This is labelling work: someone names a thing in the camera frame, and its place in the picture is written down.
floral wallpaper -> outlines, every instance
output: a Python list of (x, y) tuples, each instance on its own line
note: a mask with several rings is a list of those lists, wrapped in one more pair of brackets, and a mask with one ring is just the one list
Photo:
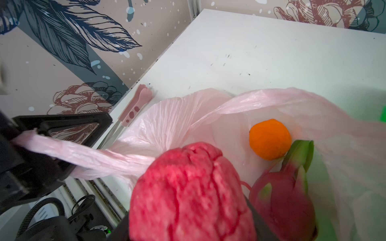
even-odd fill
[(386, 33), (384, 0), (201, 0), (201, 8)]
[[(2, 0), (0, 110), (108, 112), (190, 22), (187, 0)], [(94, 128), (54, 135), (81, 142)]]

flower illustration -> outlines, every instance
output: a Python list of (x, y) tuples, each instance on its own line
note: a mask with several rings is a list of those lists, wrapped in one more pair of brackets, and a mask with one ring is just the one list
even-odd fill
[(97, 5), (99, 1), (2, 0), (0, 34), (17, 27), (25, 12), (32, 32), (48, 52), (66, 63), (94, 72), (86, 44), (112, 52), (141, 46), (119, 23), (87, 6)]
[(283, 20), (374, 31), (385, 8), (384, 0), (332, 1), (289, 0), (285, 10), (275, 7), (274, 13)]
[[(113, 86), (99, 81), (73, 85), (68, 89), (56, 92), (55, 105), (49, 109), (48, 115), (57, 114), (82, 114), (109, 112), (114, 104), (122, 97)], [(86, 124), (66, 130), (57, 131), (51, 137), (60, 140), (82, 143), (82, 141), (97, 127), (98, 124)]]

